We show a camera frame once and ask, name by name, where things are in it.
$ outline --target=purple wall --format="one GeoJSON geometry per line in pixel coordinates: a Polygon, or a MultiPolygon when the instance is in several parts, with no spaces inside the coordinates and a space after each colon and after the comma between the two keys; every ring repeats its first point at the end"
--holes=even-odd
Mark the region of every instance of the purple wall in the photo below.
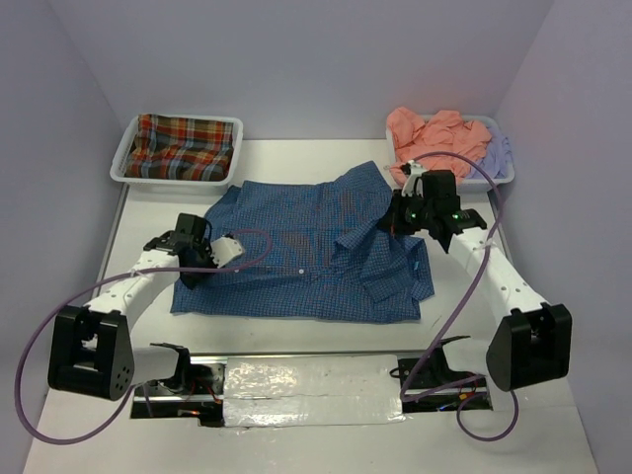
{"type": "MultiPolygon", "coordinates": [[[[29,334],[65,295],[94,281],[119,196],[108,169],[121,130],[43,0],[0,3],[0,470],[22,472],[31,437],[13,408],[29,334]]],[[[37,422],[48,342],[24,383],[37,422]]]]}
{"type": "Polygon", "coordinates": [[[575,316],[570,381],[603,474],[630,472],[632,2],[556,0],[498,112],[514,148],[505,229],[575,316]]]}
{"type": "Polygon", "coordinates": [[[212,113],[250,138],[383,138],[496,111],[552,0],[50,0],[121,124],[212,113]]]}

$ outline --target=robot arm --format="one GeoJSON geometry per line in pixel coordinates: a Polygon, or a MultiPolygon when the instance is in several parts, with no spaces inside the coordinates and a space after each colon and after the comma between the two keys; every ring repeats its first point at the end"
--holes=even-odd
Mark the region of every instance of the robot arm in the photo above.
{"type": "Polygon", "coordinates": [[[448,366],[455,371],[490,375],[504,391],[566,376],[572,327],[566,307],[549,305],[503,252],[487,242],[487,224],[475,210],[461,209],[451,172],[427,171],[415,162],[404,165],[403,171],[407,182],[401,191],[393,192],[378,227],[407,235],[428,230],[471,277],[478,273],[485,248],[490,246],[478,290],[490,303],[496,335],[491,343],[462,339],[443,346],[448,366]]]}
{"type": "Polygon", "coordinates": [[[55,318],[48,385],[51,388],[116,400],[130,386],[166,380],[187,383],[190,355],[169,344],[132,349],[129,333],[154,299],[178,278],[189,288],[207,275],[175,272],[143,274],[149,268],[219,269],[244,254],[229,236],[209,243],[208,223],[180,214],[176,229],[149,242],[130,273],[138,276],[109,287],[82,307],[66,306],[55,318]]]}

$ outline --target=plaid shirt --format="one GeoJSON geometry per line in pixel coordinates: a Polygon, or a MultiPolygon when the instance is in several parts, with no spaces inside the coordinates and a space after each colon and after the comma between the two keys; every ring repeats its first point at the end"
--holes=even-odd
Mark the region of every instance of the plaid shirt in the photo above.
{"type": "Polygon", "coordinates": [[[233,124],[197,118],[138,116],[127,159],[129,178],[222,181],[233,156],[233,124]]]}

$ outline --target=white table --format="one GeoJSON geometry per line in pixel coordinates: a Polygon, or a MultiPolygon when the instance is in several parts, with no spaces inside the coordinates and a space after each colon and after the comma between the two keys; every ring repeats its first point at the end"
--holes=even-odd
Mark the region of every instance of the white table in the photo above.
{"type": "MultiPolygon", "coordinates": [[[[338,178],[349,168],[374,161],[389,183],[384,140],[246,141],[235,175],[267,183],[314,184],[338,178]]],[[[123,272],[152,237],[171,228],[178,213],[203,215],[218,197],[148,195],[129,190],[116,237],[107,256],[106,275],[123,272]]],[[[486,195],[462,197],[488,223],[494,215],[486,195]]],[[[168,341],[194,354],[282,354],[422,349],[462,296],[465,272],[429,240],[435,296],[422,304],[422,322],[363,325],[242,317],[172,315],[173,291],[164,291],[138,320],[133,342],[168,341]]],[[[493,318],[485,299],[475,294],[451,335],[491,338],[493,318]]],[[[565,380],[518,391],[520,419],[506,439],[481,443],[465,436],[453,413],[415,414],[406,422],[372,427],[290,429],[204,429],[195,420],[130,420],[128,410],[97,437],[55,447],[34,441],[26,471],[97,472],[470,472],[594,473],[596,468],[565,380]]],[[[507,394],[492,393],[494,412],[464,418],[472,429],[490,435],[511,418],[507,394]]],[[[82,434],[112,411],[102,400],[51,391],[39,420],[49,435],[82,434]]]]}

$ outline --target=laundry basket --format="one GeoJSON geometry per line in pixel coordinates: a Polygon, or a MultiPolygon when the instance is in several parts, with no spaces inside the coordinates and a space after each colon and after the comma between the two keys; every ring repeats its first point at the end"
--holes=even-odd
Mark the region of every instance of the laundry basket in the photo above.
{"type": "MultiPolygon", "coordinates": [[[[428,121],[430,120],[433,116],[422,116],[424,118],[424,120],[428,121]]],[[[500,131],[498,124],[496,123],[496,121],[493,118],[489,118],[489,117],[485,117],[485,116],[463,116],[463,119],[466,121],[470,121],[470,120],[479,120],[481,121],[485,126],[487,126],[489,129],[491,128],[495,128],[496,130],[500,131]]],[[[395,146],[393,144],[393,134],[391,133],[391,130],[386,127],[386,142],[387,142],[387,148],[388,148],[388,154],[389,154],[389,158],[391,163],[395,164],[398,162],[397,160],[397,156],[395,155],[395,146]]],[[[498,146],[498,147],[502,147],[503,144],[502,143],[494,143],[494,142],[490,142],[490,144],[488,146],[498,146]]],[[[512,160],[508,160],[507,162],[507,175],[504,178],[494,178],[494,183],[496,183],[497,185],[503,185],[506,183],[509,183],[511,181],[514,180],[514,163],[512,162],[512,160]]],[[[460,193],[486,193],[487,191],[489,191],[492,187],[490,186],[490,184],[487,182],[487,180],[483,179],[483,178],[479,178],[479,179],[465,179],[463,181],[461,181],[458,184],[458,190],[460,193]]]]}
{"type": "Polygon", "coordinates": [[[185,119],[200,120],[216,120],[233,123],[233,156],[230,161],[228,175],[222,181],[184,181],[184,180],[161,180],[149,178],[129,178],[125,175],[127,169],[127,160],[129,159],[129,150],[134,142],[134,137],[138,132],[138,117],[134,117],[122,136],[122,140],[118,145],[117,153],[112,161],[110,176],[119,183],[127,183],[135,188],[151,193],[175,193],[187,195],[217,195],[224,194],[228,189],[230,182],[235,174],[239,154],[241,151],[241,143],[244,138],[244,123],[234,117],[216,117],[216,116],[190,116],[190,115],[173,115],[160,114],[163,117],[182,117],[185,119]]]}

